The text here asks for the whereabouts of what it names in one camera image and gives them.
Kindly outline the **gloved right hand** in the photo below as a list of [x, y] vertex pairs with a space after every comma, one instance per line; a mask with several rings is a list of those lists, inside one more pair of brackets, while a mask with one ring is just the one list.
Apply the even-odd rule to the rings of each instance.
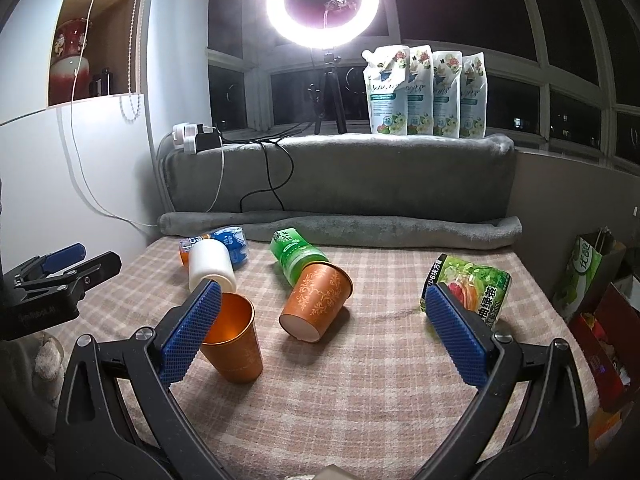
[[55, 403], [64, 382], [64, 350], [58, 340], [48, 333], [41, 333], [39, 337], [32, 385], [44, 400]]

